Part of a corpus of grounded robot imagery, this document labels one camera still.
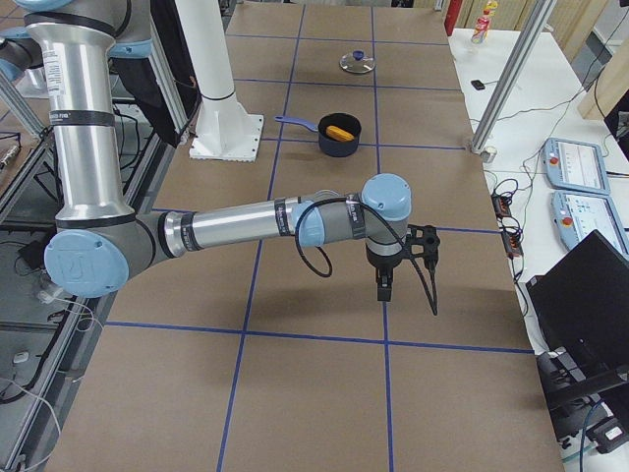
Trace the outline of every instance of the electrical cable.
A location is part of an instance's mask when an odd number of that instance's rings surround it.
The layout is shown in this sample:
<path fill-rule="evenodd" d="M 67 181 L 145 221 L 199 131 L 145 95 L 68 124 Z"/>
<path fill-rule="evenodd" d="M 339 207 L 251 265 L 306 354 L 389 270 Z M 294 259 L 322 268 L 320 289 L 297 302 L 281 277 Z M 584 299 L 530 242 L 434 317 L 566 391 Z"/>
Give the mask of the electrical cable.
<path fill-rule="evenodd" d="M 616 179 L 626 179 L 627 177 L 629 177 L 629 174 L 623 174 L 622 172 L 607 171 L 606 173 L 607 173 L 607 176 L 616 178 Z"/>
<path fill-rule="evenodd" d="M 35 393 L 32 393 L 31 391 L 26 390 L 21 385 L 19 385 L 17 382 L 12 381 L 10 379 L 5 379 L 4 377 L 0 377 L 0 381 L 8 382 L 9 385 L 12 384 L 15 388 L 18 388 L 21 391 L 22 395 L 32 396 L 37 401 L 40 401 L 41 403 L 46 405 L 46 407 L 48 407 L 48 410 L 50 410 L 50 416 L 52 416 L 52 420 L 54 421 L 55 429 L 57 430 L 57 438 L 61 437 L 61 424 L 59 423 L 59 418 L 57 417 L 57 414 L 55 413 L 55 409 L 52 407 L 52 405 L 50 404 L 50 402 L 48 400 L 46 400 L 41 395 L 37 395 Z M 30 465 L 26 469 L 20 469 L 20 472 L 29 472 L 31 470 L 36 469 L 41 464 L 45 463 L 51 456 L 52 456 L 52 450 L 45 457 L 43 457 L 42 459 L 40 459 L 36 463 Z"/>
<path fill-rule="evenodd" d="M 594 82 L 594 103 L 597 105 L 597 109 L 599 110 L 600 116 L 602 117 L 602 119 L 604 119 L 605 114 L 602 112 L 602 109 L 600 108 L 599 98 L 597 97 L 597 92 L 599 89 L 599 82 L 600 82 L 600 75 L 597 77 L 596 81 Z"/>
<path fill-rule="evenodd" d="M 114 114 L 120 117 L 123 140 L 124 140 L 124 136 L 125 136 L 124 135 L 124 133 L 125 133 L 125 131 L 124 131 L 125 130 L 125 123 L 123 121 L 123 118 L 127 118 L 128 120 L 132 120 L 134 122 L 134 128 L 136 130 L 136 155 L 134 156 L 134 158 L 131 161 L 127 162 L 125 165 L 120 167 L 120 170 L 125 170 L 125 169 L 131 167 L 132 165 L 134 165 L 138 161 L 138 159 L 140 158 L 140 154 L 142 152 L 142 147 L 140 145 L 140 141 L 141 141 L 140 122 L 134 116 L 127 115 L 125 113 L 121 113 L 118 108 L 114 108 Z M 124 155 L 124 141 L 123 141 L 123 145 L 121 146 L 121 149 L 120 149 L 120 155 Z"/>
<path fill-rule="evenodd" d="M 88 305 L 84 305 L 83 303 L 79 303 L 76 300 L 66 300 L 65 298 L 50 297 L 50 300 L 55 300 L 57 302 L 67 303 L 69 305 L 75 305 L 77 307 L 81 307 L 81 308 L 87 310 L 87 312 L 89 313 L 89 316 L 86 317 L 86 318 L 80 318 L 77 321 L 77 327 L 75 328 L 76 331 L 78 331 L 78 332 L 88 332 L 88 331 L 90 331 L 93 328 L 94 324 L 99 325 L 101 330 L 105 329 L 105 326 L 94 315 L 94 310 L 92 308 L 90 308 Z M 74 307 L 69 307 L 66 310 L 71 315 L 82 315 L 81 312 L 75 312 L 74 311 Z M 79 327 L 81 322 L 87 321 L 87 320 L 89 320 L 89 325 L 86 328 Z"/>
<path fill-rule="evenodd" d="M 607 138 L 609 138 L 610 136 L 613 136 L 611 133 L 608 133 L 607 136 L 605 136 L 602 139 L 602 148 L 605 150 L 605 154 L 603 155 L 603 157 L 608 157 L 609 156 L 609 147 L 607 147 Z"/>
<path fill-rule="evenodd" d="M 68 320 L 68 317 L 69 317 L 69 314 L 65 313 L 61 321 L 59 322 L 59 324 L 57 324 L 57 328 L 55 329 L 55 332 L 52 335 L 50 342 L 46 346 L 45 351 L 43 352 L 43 354 L 41 354 L 41 356 L 39 356 L 39 363 L 37 364 L 37 367 L 35 369 L 35 373 L 32 376 L 32 379 L 30 379 L 30 381 L 27 384 L 21 386 L 20 393 L 16 393 L 15 395 L 9 398 L 0 398 L 0 405 L 8 405 L 9 403 L 18 401 L 20 398 L 26 395 L 25 390 L 31 390 L 32 388 L 35 387 L 35 385 L 37 384 L 37 381 L 39 380 L 39 377 L 41 376 L 41 372 L 43 371 L 43 365 L 48 360 L 48 357 L 50 356 L 52 349 L 54 348 L 57 340 L 59 339 L 59 336 L 61 335 L 61 331 L 63 330 L 66 324 L 66 321 Z"/>
<path fill-rule="evenodd" d="M 581 446 L 579 447 L 579 471 L 583 472 L 583 455 L 585 453 L 585 444 L 586 444 L 586 432 L 588 431 L 588 426 L 590 425 L 590 419 L 594 414 L 595 410 L 602 405 L 602 399 L 597 401 L 588 414 L 586 415 L 586 419 L 583 422 L 583 429 L 581 430 Z"/>
<path fill-rule="evenodd" d="M 363 202 L 360 202 L 360 201 L 349 202 L 345 198 L 336 198 L 336 199 L 320 200 L 320 201 L 314 202 L 313 204 L 311 204 L 311 205 L 306 207 L 306 209 L 302 212 L 302 214 L 298 218 L 297 223 L 295 224 L 295 234 L 294 234 L 295 247 L 297 248 L 297 252 L 299 253 L 300 257 L 302 258 L 302 261 L 304 262 L 304 264 L 306 264 L 306 266 L 310 270 L 312 270 L 314 273 L 316 273 L 317 275 L 319 275 L 321 277 L 329 277 L 332 274 L 331 261 L 330 261 L 329 257 L 327 256 L 327 254 L 325 253 L 325 251 L 323 250 L 323 248 L 317 247 L 319 249 L 319 251 L 325 257 L 325 260 L 326 260 L 326 262 L 328 264 L 328 267 L 329 267 L 328 272 L 321 272 L 316 267 L 314 267 L 311 264 L 311 262 L 306 258 L 306 255 L 304 254 L 301 242 L 299 240 L 299 232 L 300 232 L 300 229 L 301 229 L 301 226 L 302 226 L 302 222 L 311 213 L 311 211 L 315 210 L 318 207 L 323 207 L 323 206 L 332 205 L 332 204 L 339 204 L 339 203 L 343 203 L 343 204 L 351 203 L 351 204 L 359 206 L 362 210 L 366 210 L 367 212 L 369 212 L 375 219 L 377 219 L 386 228 L 386 230 L 395 239 L 395 242 L 402 248 L 402 251 L 405 253 L 406 258 L 409 259 L 409 261 L 411 262 L 411 265 L 415 269 L 415 272 L 417 273 L 417 275 L 420 278 L 420 281 L 422 283 L 422 286 L 424 287 L 424 291 L 426 293 L 426 297 L 428 299 L 428 302 L 429 302 L 432 314 L 436 316 L 436 314 L 437 314 L 437 292 L 436 292 L 436 282 L 435 282 L 435 268 L 433 267 L 433 268 L 429 269 L 430 282 L 431 282 L 431 286 L 432 286 L 432 293 L 430 293 L 430 289 L 429 289 L 428 283 L 426 281 L 426 278 L 424 276 L 424 273 L 422 272 L 420 266 L 417 264 L 417 261 L 415 260 L 415 257 L 413 256 L 413 253 L 411 252 L 411 250 L 406 247 L 406 245 L 405 245 L 404 241 L 402 240 L 402 238 L 400 238 L 398 236 L 398 234 L 391 227 L 391 225 L 388 223 L 388 221 L 386 221 L 382 216 L 380 216 L 380 214 L 377 211 L 375 211 L 370 206 L 364 204 Z"/>

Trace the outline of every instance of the robotic arm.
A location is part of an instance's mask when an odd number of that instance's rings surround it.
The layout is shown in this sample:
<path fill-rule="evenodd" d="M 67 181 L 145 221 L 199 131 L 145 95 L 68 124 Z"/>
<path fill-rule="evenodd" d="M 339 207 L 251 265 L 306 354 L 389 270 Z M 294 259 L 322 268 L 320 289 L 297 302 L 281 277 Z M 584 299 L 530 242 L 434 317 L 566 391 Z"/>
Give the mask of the robotic arm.
<path fill-rule="evenodd" d="M 52 280 L 68 292 L 100 297 L 164 260 L 275 236 L 295 236 L 300 252 L 366 238 L 378 300 L 390 300 L 393 269 L 403 259 L 421 275 L 415 259 L 424 258 L 433 277 L 438 237 L 434 228 L 408 226 L 411 190 L 392 174 L 376 175 L 345 197 L 318 193 L 210 212 L 136 215 L 123 200 L 107 56 L 150 53 L 148 0 L 16 3 L 28 10 L 27 30 L 41 47 L 65 197 L 44 259 Z M 415 245 L 424 251 L 414 254 Z"/>

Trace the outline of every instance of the grid line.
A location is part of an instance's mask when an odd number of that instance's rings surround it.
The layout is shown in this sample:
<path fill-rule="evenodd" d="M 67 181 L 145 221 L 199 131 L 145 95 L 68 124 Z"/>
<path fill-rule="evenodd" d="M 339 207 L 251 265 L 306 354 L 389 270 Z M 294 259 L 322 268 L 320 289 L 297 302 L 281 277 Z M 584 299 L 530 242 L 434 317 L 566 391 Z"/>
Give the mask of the grid line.
<path fill-rule="evenodd" d="M 301 39 L 307 41 L 337 41 L 337 42 L 366 42 L 366 43 L 378 43 L 378 44 L 415 44 L 418 46 L 449 46 L 447 42 L 423 42 L 423 41 L 376 41 L 372 39 L 346 39 L 340 37 L 296 37 L 296 36 L 281 36 L 273 34 L 243 34 L 243 33 L 226 33 L 227 37 L 251 37 L 251 38 L 266 38 L 266 39 Z"/>
<path fill-rule="evenodd" d="M 440 87 L 413 87 L 413 86 L 374 86 L 367 84 L 337 84 L 327 82 L 308 81 L 280 81 L 278 79 L 234 79 L 234 82 L 254 82 L 260 84 L 294 84 L 296 86 L 322 86 L 322 87 L 352 87 L 356 89 L 401 89 L 401 90 L 427 90 L 427 91 L 461 91 L 460 88 L 440 88 Z"/>
<path fill-rule="evenodd" d="M 370 8 L 372 20 L 372 51 L 373 60 L 375 57 L 375 11 Z M 375 159 L 377 162 L 377 173 L 381 172 L 380 164 L 380 126 L 377 109 L 377 68 L 373 69 L 373 114 L 375 119 Z M 384 385 L 386 399 L 386 439 L 389 461 L 389 472 L 395 472 L 395 449 L 393 445 L 393 405 L 391 400 L 391 360 L 389 352 L 389 320 L 386 310 L 386 302 L 382 302 L 382 335 L 384 341 Z"/>
<path fill-rule="evenodd" d="M 293 54 L 293 63 L 291 65 L 291 74 L 290 74 L 290 81 L 293 80 L 293 77 L 295 75 L 295 64 L 297 63 L 297 54 L 299 51 L 299 36 L 302 33 L 302 26 L 304 25 L 304 16 L 306 15 L 306 7 L 302 7 L 302 16 L 299 22 L 299 31 L 298 31 L 298 38 L 295 41 L 295 52 Z M 289 83 L 287 90 L 286 90 L 286 99 L 284 101 L 284 114 L 286 114 L 286 109 L 288 107 L 288 101 L 289 101 L 289 97 L 290 97 L 290 93 L 291 93 L 291 84 Z M 270 175 L 270 181 L 268 183 L 268 192 L 266 194 L 266 199 L 270 200 L 271 195 L 273 194 L 273 186 L 275 184 L 275 173 L 277 171 L 277 163 L 279 160 L 279 152 L 282 146 L 282 142 L 281 142 L 281 137 L 282 137 L 282 133 L 284 132 L 284 124 L 282 123 L 280 126 L 280 130 L 279 130 L 279 138 L 280 140 L 277 141 L 277 147 L 275 149 L 275 156 L 273 159 L 273 167 L 271 169 L 271 175 Z M 234 401 L 236 399 L 236 390 L 238 389 L 238 378 L 240 376 L 240 368 L 241 368 L 241 364 L 242 364 L 242 360 L 243 360 L 243 353 L 245 351 L 245 342 L 247 340 L 247 330 L 249 327 L 249 319 L 251 317 L 251 312 L 252 312 L 252 305 L 253 305 L 253 301 L 254 301 L 254 293 L 256 291 L 256 284 L 257 284 L 257 272 L 259 270 L 259 261 L 260 261 L 260 256 L 261 256 L 261 252 L 262 252 L 262 245 L 263 245 L 263 241 L 260 241 L 259 243 L 257 243 L 257 254 L 256 254 L 256 262 L 254 264 L 254 273 L 252 274 L 252 284 L 250 287 L 250 292 L 249 292 L 249 299 L 247 301 L 247 312 L 245 314 L 245 320 L 243 322 L 243 332 L 240 334 L 240 345 L 238 347 L 238 356 L 236 358 L 236 367 L 234 370 L 234 377 L 233 377 L 233 381 L 232 381 L 232 388 L 230 391 L 230 396 L 229 396 L 229 402 L 228 402 L 228 406 L 227 406 L 227 412 L 225 415 L 225 424 L 223 427 L 223 436 L 221 439 L 221 447 L 220 447 L 220 452 L 219 452 L 219 456 L 218 456 L 218 461 L 216 464 L 216 472 L 222 472 L 223 470 L 223 462 L 225 459 L 225 451 L 227 449 L 227 441 L 229 439 L 229 428 L 231 425 L 231 419 L 232 419 L 232 413 L 233 413 L 233 408 L 234 408 Z"/>
<path fill-rule="evenodd" d="M 257 336 L 257 337 L 273 337 L 282 339 L 301 339 L 308 341 L 325 341 L 325 342 L 341 342 L 345 344 L 374 344 L 384 346 L 400 346 L 412 347 L 417 349 L 443 349 L 448 351 L 469 351 L 469 352 L 493 352 L 501 354 L 526 354 L 533 355 L 532 349 L 522 349 L 516 347 L 491 347 L 491 346 L 474 346 L 470 344 L 446 344 L 434 342 L 415 342 L 388 339 L 369 339 L 365 337 L 347 337 L 347 336 L 331 336 L 324 334 L 301 334 L 294 332 L 274 332 L 260 330 L 242 330 L 230 329 L 223 327 L 211 326 L 192 326 L 178 324 L 155 324 L 155 323 L 138 323 L 138 322 L 106 322 L 106 326 L 112 327 L 136 327 L 140 329 L 164 329 L 173 331 L 191 331 L 191 332 L 208 332 L 213 334 L 231 334 Z"/>

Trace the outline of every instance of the bottle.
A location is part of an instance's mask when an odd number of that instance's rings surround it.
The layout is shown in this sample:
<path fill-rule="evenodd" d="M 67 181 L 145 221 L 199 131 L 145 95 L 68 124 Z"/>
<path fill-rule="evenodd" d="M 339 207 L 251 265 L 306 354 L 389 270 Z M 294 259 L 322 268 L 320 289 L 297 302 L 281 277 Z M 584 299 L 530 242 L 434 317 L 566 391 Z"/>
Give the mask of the bottle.
<path fill-rule="evenodd" d="M 490 10 L 483 10 L 483 14 L 476 20 L 476 26 L 474 27 L 474 33 L 472 34 L 473 43 L 481 44 L 485 40 L 487 32 L 489 31 L 489 23 L 491 21 L 489 14 Z"/>

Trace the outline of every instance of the cardboard floor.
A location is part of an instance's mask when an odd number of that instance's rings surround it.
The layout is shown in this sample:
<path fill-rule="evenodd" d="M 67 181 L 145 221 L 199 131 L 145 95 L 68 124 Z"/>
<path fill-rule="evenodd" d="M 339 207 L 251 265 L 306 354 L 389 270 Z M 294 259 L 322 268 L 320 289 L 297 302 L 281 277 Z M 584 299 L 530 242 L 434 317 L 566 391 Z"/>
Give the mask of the cardboard floor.
<path fill-rule="evenodd" d="M 181 147 L 155 206 L 346 193 L 397 173 L 411 222 L 439 228 L 439 315 L 409 266 L 376 302 L 363 242 L 327 248 L 329 279 L 290 239 L 164 263 L 118 295 L 46 470 L 562 471 L 440 14 L 252 3 L 227 40 L 238 97 L 266 119 L 257 161 Z M 340 70 L 358 48 L 373 73 Z M 334 111 L 363 124 L 351 157 L 272 120 Z"/>

